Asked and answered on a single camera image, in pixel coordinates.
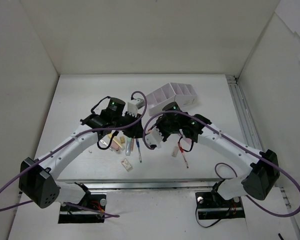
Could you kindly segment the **pink pen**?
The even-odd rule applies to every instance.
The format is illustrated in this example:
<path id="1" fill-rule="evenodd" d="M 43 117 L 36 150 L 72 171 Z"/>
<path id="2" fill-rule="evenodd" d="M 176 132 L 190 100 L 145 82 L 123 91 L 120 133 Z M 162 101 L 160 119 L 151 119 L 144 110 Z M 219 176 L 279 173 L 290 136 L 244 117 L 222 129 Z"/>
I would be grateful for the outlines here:
<path id="1" fill-rule="evenodd" d="M 131 146 L 130 146 L 130 151 L 131 152 L 133 152 L 133 150 L 134 150 L 134 142 L 135 142 L 135 140 L 134 140 L 134 138 L 132 138 L 131 139 Z"/>

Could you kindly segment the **green capped marker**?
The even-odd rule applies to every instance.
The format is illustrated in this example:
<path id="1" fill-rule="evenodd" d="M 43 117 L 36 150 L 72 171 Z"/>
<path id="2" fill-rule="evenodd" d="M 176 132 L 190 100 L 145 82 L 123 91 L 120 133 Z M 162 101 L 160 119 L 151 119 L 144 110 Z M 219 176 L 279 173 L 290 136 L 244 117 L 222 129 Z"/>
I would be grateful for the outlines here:
<path id="1" fill-rule="evenodd" d="M 131 145 L 132 145 L 132 139 L 130 137 L 126 137 L 126 147 L 125 147 L 126 156 L 131 155 Z"/>

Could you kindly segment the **yellow ruler strip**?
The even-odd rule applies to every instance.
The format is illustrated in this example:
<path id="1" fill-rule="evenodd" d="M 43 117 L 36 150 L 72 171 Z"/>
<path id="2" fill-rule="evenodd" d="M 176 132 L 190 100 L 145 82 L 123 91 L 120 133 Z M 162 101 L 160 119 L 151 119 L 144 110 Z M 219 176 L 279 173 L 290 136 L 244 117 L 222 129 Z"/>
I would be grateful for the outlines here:
<path id="1" fill-rule="evenodd" d="M 120 142 L 120 140 L 116 136 L 113 136 L 113 134 L 109 134 L 108 137 L 112 139 L 112 141 L 115 142 L 121 149 L 124 149 L 124 145 Z"/>

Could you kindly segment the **purple highlighter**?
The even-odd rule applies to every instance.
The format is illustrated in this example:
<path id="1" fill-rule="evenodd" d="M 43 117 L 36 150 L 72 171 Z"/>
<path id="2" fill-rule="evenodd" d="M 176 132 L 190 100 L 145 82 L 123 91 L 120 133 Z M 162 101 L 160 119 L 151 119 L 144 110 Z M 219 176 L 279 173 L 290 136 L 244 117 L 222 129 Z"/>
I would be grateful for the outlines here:
<path id="1" fill-rule="evenodd" d="M 183 142 L 187 143 L 188 145 L 192 144 L 192 140 L 190 138 L 182 138 L 181 139 Z"/>

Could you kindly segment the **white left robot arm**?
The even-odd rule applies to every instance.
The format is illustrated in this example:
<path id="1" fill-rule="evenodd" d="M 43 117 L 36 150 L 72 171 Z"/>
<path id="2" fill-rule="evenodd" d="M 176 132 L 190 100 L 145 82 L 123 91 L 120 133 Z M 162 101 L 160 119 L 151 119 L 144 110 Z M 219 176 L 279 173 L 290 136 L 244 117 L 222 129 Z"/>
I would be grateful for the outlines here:
<path id="1" fill-rule="evenodd" d="M 105 109 L 80 121 L 78 128 L 58 147 L 39 159 L 26 158 L 20 165 L 19 189 L 37 206 L 44 209 L 54 202 L 72 203 L 84 210 L 90 204 L 90 191 L 84 184 L 58 182 L 62 171 L 81 153 L 99 144 L 111 132 L 122 132 L 129 138 L 141 138 L 143 127 L 139 109 L 147 104 L 143 98 L 128 102 L 107 96 Z"/>

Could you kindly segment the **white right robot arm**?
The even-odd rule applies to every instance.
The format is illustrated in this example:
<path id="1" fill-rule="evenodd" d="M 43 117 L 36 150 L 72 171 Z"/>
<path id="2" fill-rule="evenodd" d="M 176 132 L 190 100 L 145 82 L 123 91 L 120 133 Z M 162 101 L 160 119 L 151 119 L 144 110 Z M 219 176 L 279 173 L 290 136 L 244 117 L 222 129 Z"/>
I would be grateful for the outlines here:
<path id="1" fill-rule="evenodd" d="M 248 195 L 263 201 L 280 176 L 273 166 L 278 164 L 277 154 L 268 149 L 249 147 L 234 138 L 225 135 L 206 117 L 183 112 L 176 102 L 162 109 L 165 114 L 155 122 L 155 129 L 166 141 L 172 134 L 181 134 L 192 143 L 211 148 L 231 160 L 243 171 L 243 175 L 231 180 L 222 180 L 211 193 L 211 200 L 217 206 L 223 206 L 230 199 Z"/>

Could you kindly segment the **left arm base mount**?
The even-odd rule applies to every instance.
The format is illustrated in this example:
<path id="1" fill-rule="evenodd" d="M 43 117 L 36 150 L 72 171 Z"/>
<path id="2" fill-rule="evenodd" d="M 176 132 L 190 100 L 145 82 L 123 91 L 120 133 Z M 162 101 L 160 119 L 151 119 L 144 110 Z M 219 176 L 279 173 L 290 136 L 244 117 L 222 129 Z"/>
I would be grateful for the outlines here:
<path id="1" fill-rule="evenodd" d="M 80 186 L 85 195 L 78 203 L 79 206 L 100 212 L 106 210 L 107 196 L 104 193 L 92 194 L 90 190 L 82 183 L 75 183 Z M 61 206 L 59 212 L 59 224 L 100 224 L 105 222 L 105 215 L 90 212 L 75 206 Z"/>

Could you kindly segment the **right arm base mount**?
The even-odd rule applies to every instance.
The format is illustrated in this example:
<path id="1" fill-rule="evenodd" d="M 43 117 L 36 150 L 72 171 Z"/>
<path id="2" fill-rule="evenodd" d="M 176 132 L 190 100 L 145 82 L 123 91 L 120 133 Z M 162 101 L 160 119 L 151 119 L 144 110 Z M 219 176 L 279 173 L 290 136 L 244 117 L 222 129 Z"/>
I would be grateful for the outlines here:
<path id="1" fill-rule="evenodd" d="M 241 198 L 225 200 L 218 193 L 219 186 L 224 181 L 215 183 L 211 191 L 195 192 L 195 219 L 202 228 L 212 228 L 223 220 L 246 217 Z"/>

